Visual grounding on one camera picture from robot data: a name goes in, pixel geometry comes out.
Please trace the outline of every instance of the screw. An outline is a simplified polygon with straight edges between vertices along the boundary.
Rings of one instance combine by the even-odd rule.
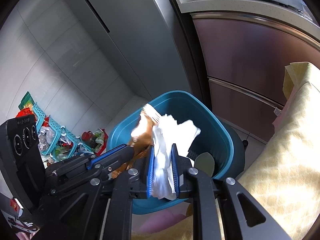
[[[129,169],[129,170],[128,170],[128,173],[129,173],[130,175],[137,175],[137,174],[138,174],[138,170],[137,170],[137,169]]]
[[[100,184],[100,179],[98,179],[98,178],[91,179],[91,180],[90,180],[90,184],[91,184],[92,186],[97,186],[97,185]]]
[[[198,174],[198,169],[196,169],[196,168],[190,168],[189,170],[188,170],[188,172],[191,174],[191,175],[197,175]]]
[[[226,178],[226,182],[229,184],[229,185],[234,185],[236,183],[236,180],[233,179],[233,178]]]

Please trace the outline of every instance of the countertop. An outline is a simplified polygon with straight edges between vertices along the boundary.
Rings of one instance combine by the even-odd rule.
[[[263,0],[176,0],[182,13],[208,11],[243,12],[272,18],[309,34],[320,42],[320,28],[290,8]]]

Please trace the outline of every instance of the camera lens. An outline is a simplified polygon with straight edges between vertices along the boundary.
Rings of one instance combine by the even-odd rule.
[[[24,141],[24,145],[29,149],[31,145],[31,134],[28,127],[23,129],[23,141]]]
[[[36,131],[36,128],[34,125],[31,128],[31,134],[32,134],[33,139],[36,140],[37,139],[37,131]]]
[[[20,136],[17,134],[13,139],[13,146],[18,155],[22,154],[22,141]]]

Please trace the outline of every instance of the white tissue paper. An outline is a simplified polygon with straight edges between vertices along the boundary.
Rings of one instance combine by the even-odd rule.
[[[158,199],[176,199],[171,166],[171,147],[176,144],[178,154],[187,157],[188,150],[201,130],[191,120],[177,124],[171,116],[161,116],[158,125],[152,128],[155,159],[151,195]]]

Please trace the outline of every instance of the yellow cloth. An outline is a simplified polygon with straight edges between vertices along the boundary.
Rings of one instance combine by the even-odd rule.
[[[320,213],[320,70],[308,62],[285,69],[284,95],[288,99],[293,87],[296,94],[279,129],[239,182],[293,240],[301,240]],[[192,240],[192,220],[132,240]]]

